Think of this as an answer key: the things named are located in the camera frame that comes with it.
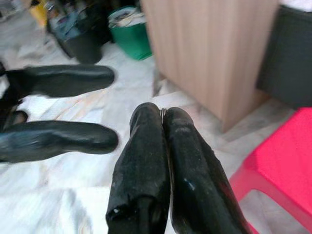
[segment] green plastic container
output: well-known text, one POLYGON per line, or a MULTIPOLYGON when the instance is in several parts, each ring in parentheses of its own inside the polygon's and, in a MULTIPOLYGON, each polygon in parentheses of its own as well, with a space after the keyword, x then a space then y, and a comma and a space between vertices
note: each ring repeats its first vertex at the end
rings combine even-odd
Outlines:
POLYGON ((122 50, 131 58, 136 60, 143 60, 152 55, 145 23, 140 23, 128 27, 113 27, 110 28, 110 30, 112 32, 115 43, 119 45, 122 50))

